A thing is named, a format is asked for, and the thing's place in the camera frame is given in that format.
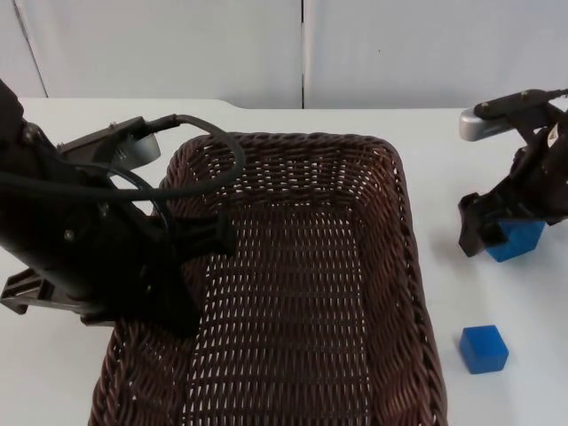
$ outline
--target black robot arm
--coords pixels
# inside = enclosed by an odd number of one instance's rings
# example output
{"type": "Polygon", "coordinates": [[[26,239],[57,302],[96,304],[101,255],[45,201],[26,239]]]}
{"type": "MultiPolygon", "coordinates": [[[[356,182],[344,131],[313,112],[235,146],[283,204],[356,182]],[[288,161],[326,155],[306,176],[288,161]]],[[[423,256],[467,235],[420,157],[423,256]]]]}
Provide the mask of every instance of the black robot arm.
{"type": "Polygon", "coordinates": [[[568,217],[568,113],[549,103],[566,94],[568,90],[523,91],[461,114],[460,133],[466,140],[515,129],[526,143],[492,191],[461,199],[460,246],[467,256],[507,242],[502,222],[553,225],[568,217]]]}
{"type": "Polygon", "coordinates": [[[236,232],[222,215],[174,218],[165,201],[228,185],[243,167],[234,138],[186,115],[134,118],[56,147],[23,119],[0,81],[0,246],[29,267],[8,279],[0,302],[20,314],[38,305],[76,312],[85,324],[132,317],[194,335],[200,307],[180,266],[196,256],[231,255],[236,232]],[[182,123],[227,144],[234,165],[208,182],[153,189],[131,170],[160,155],[155,132],[182,123]],[[118,190],[112,175],[138,190],[118,190]],[[159,216],[145,215],[132,203],[139,200],[152,201],[159,216]]]}

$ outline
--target white table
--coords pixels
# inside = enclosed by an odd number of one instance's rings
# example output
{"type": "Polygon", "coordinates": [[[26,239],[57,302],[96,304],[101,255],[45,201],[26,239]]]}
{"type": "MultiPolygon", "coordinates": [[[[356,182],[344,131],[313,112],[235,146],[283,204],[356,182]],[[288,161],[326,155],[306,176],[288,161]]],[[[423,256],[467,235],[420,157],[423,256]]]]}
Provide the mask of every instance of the white table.
{"type": "MultiPolygon", "coordinates": [[[[514,133],[469,143],[460,110],[246,110],[216,100],[24,99],[26,117],[66,142],[136,115],[194,114],[225,130],[358,133],[389,140],[402,157],[428,308],[449,398],[449,421],[467,425],[564,424],[568,412],[568,227],[547,228],[539,247],[505,264],[468,259],[457,245],[459,199],[484,192],[521,146],[514,133]],[[463,327],[495,324],[509,346],[504,371],[470,375],[456,343],[463,327]]],[[[162,158],[138,170],[163,177],[189,126],[159,135],[162,158]]],[[[0,283],[22,269],[0,252],[0,283]]],[[[0,309],[0,423],[85,424],[110,328],[69,312],[0,309]]]]}

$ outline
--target woven basket bottom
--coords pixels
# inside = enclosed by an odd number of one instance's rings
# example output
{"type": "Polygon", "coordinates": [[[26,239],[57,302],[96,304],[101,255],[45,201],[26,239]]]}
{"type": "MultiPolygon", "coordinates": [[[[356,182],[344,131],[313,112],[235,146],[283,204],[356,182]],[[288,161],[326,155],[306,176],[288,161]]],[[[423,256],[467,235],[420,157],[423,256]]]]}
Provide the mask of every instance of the woven basket bottom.
{"type": "Polygon", "coordinates": [[[241,414],[246,424],[291,413],[363,420],[370,386],[351,213],[262,211],[260,220],[254,208],[231,213],[247,247],[208,269],[188,411],[241,414]]]}

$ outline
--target blue cube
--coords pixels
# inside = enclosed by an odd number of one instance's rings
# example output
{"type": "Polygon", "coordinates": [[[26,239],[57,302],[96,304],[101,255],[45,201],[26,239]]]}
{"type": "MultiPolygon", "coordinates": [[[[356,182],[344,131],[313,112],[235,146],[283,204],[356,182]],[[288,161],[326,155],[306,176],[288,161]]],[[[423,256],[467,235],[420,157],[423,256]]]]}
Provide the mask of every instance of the blue cube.
{"type": "Polygon", "coordinates": [[[509,350],[496,326],[464,328],[460,352],[473,375],[501,371],[509,356],[509,350]]]}
{"type": "Polygon", "coordinates": [[[497,262],[523,255],[536,248],[545,222],[501,222],[502,231],[508,241],[499,246],[487,248],[487,253],[497,262]]]}

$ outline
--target blue block held by gripper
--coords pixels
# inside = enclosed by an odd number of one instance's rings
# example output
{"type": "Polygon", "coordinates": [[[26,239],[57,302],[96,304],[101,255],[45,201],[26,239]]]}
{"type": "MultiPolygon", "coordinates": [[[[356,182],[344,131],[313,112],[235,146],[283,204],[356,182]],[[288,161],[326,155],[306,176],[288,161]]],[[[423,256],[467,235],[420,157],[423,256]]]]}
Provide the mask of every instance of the blue block held by gripper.
{"type": "Polygon", "coordinates": [[[508,241],[499,246],[487,248],[487,253],[497,262],[521,256],[536,248],[545,222],[501,222],[501,230],[508,241]]]}
{"type": "Polygon", "coordinates": [[[501,371],[509,356],[507,345],[496,326],[464,328],[460,352],[473,375],[501,371]]]}

